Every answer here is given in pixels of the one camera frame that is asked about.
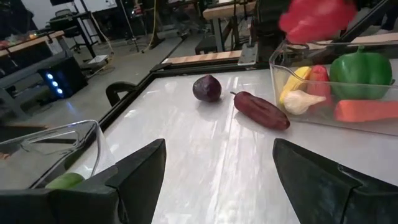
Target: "yellow corn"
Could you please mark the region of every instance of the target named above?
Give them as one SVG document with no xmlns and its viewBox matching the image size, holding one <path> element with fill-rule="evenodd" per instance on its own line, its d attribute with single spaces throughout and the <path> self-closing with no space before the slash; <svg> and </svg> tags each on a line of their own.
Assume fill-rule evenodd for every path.
<svg viewBox="0 0 398 224">
<path fill-rule="evenodd" d="M 302 78 L 302 79 L 307 79 L 309 74 L 311 72 L 311 68 L 308 66 L 305 67 L 300 67 L 294 71 L 294 73 Z M 284 88 L 282 90 L 282 93 L 280 93 L 279 96 L 279 103 L 284 104 L 284 98 L 286 94 L 290 91 L 298 90 L 300 87 L 302 87 L 302 84 L 304 82 L 296 78 L 295 76 L 291 75 L 289 79 L 287 80 L 286 84 L 284 85 Z"/>
</svg>

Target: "green bell pepper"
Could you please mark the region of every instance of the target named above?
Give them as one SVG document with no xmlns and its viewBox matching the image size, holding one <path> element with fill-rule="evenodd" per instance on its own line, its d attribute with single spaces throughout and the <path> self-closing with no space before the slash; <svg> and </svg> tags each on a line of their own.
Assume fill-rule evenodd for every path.
<svg viewBox="0 0 398 224">
<path fill-rule="evenodd" d="M 372 85 L 391 85 L 390 61 L 379 53 L 364 53 L 363 46 L 352 54 L 340 56 L 330 66 L 330 81 Z M 377 100 L 388 91 L 384 86 L 331 85 L 341 100 Z"/>
</svg>

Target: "chair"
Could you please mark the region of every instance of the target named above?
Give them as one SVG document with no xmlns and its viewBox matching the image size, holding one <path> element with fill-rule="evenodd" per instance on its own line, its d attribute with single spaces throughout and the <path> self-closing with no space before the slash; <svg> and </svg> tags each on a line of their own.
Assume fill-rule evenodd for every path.
<svg viewBox="0 0 398 224">
<path fill-rule="evenodd" d="M 64 16 L 67 16 L 67 15 L 72 15 L 72 12 L 71 12 L 70 9 L 62 9 L 62 10 L 59 10 L 59 11 L 55 12 L 55 17 L 56 18 L 64 17 Z M 79 27 L 78 26 L 68 27 L 68 28 L 64 29 L 63 32 L 65 33 L 65 35 L 64 35 L 65 37 L 72 38 L 73 41 L 75 41 L 75 45 L 70 47 L 70 49 L 73 49 L 73 51 L 75 51 L 78 54 L 80 54 L 80 50 L 81 50 L 80 46 L 81 46 L 81 44 L 79 44 L 76 41 L 76 39 L 75 39 L 75 37 L 78 37 L 78 36 L 81 35 Z"/>
</svg>

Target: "garlic bulb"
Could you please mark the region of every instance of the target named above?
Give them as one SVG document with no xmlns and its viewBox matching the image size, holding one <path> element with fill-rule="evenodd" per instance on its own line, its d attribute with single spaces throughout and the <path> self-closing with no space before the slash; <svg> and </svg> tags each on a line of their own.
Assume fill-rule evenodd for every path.
<svg viewBox="0 0 398 224">
<path fill-rule="evenodd" d="M 308 107 L 322 101 L 325 101 L 324 96 L 314 96 L 303 92 L 302 90 L 290 91 L 284 98 L 285 109 L 294 115 L 304 114 Z"/>
</svg>

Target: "electronic device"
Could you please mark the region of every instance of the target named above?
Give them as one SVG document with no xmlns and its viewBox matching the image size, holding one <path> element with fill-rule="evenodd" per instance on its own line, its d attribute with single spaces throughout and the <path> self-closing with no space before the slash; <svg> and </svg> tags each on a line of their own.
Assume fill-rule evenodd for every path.
<svg viewBox="0 0 398 224">
<path fill-rule="evenodd" d="M 69 98 L 87 86 L 85 76 L 74 57 L 65 57 L 37 71 L 58 98 Z"/>
<path fill-rule="evenodd" d="M 53 6 L 57 6 L 59 4 L 65 4 L 65 3 L 69 3 L 69 2 L 74 2 L 75 0 L 50 0 L 51 5 Z"/>
</svg>

